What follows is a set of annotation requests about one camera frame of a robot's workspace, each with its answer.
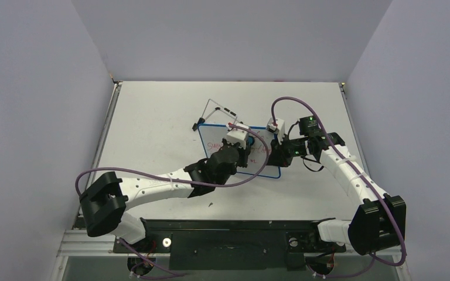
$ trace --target blue-framed whiteboard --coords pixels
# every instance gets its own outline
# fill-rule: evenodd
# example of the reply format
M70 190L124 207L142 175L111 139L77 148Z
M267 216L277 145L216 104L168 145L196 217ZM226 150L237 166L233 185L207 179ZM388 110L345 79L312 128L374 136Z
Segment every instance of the blue-framed whiteboard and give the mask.
M270 143L273 140L274 135L268 132L265 127L251 126L258 135L260 135L265 142L268 144L268 148L271 149ZM222 146L221 140L225 137L228 129L222 124L200 124L197 127L199 136L201 137L201 142L203 144L203 149L206 157L209 157L213 152L217 152ZM267 153L263 143L260 140L255 140L253 146L251 147L251 154L248 158L248 163L246 168L237 167L237 172L242 174L254 174L260 168L265 161ZM280 178L280 167L266 166L261 172L261 177L269 177L272 179Z

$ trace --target white table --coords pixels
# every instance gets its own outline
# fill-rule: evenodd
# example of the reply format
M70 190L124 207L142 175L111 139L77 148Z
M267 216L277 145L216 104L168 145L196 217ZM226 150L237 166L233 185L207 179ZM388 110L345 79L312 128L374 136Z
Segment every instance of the white table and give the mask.
M153 174L172 172L204 157L199 134L191 127L208 98L238 113L247 125L265 126L271 116L273 100L287 95L311 105L328 132L337 132L350 151L359 157L337 83L125 81L99 166L126 167ZM298 118L311 115L293 101L279 102L275 114L285 120L287 128ZM297 128L292 136L299 136ZM119 172L117 175L131 176ZM229 182L246 177L248 175L238 174ZM282 169L280 179L256 178L240 187L217 188L210 194L190 199L157 201L133 208L129 213L167 220L317 220L327 217L351 220L355 211L356 206L350 203L329 172L310 172L301 159L296 158L290 167Z

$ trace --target gray wall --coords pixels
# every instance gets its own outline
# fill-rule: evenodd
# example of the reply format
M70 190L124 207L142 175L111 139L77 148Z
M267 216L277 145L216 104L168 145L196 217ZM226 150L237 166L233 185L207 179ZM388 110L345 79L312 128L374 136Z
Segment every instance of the gray wall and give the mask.
M72 0L117 80L346 81L391 0Z
M70 1L0 1L0 280L49 278L112 89Z
M450 1L394 0L347 82L374 179L407 202L415 280L450 280Z

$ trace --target white wall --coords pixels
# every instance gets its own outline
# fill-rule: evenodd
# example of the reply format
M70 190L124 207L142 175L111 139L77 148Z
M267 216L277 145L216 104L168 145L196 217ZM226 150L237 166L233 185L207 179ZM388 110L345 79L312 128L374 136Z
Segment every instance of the white wall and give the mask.
M70 1L0 1L0 280L49 278L112 90Z
M414 280L450 280L450 1L394 0L347 82L370 172L408 208Z
M72 0L117 80L346 81L391 0Z

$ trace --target blue frame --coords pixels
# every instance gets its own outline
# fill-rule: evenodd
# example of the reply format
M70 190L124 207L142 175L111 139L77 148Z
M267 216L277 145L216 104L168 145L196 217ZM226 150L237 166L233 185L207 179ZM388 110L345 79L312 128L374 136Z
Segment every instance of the blue frame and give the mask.
M199 130L199 128L200 128L201 126L226 127L226 125L222 125L222 124L207 124L207 123L202 123L202 124L199 124L199 125L197 126L197 131L198 131L198 133L199 133L199 138L201 139L201 144L203 145L204 155L207 157L207 154L206 154L206 146L204 145L203 136L201 135L201 131ZM265 130L267 127L250 126L250 128L251 128L251 129L261 129L261 130ZM244 172L238 172L238 173L253 175L253 174L251 174L251 173L244 173ZM261 175L261 174L258 175L258 177L267 177L267 178L270 178L270 179L279 179L280 176L282 176L280 167L278 167L278 177L263 176L263 175Z

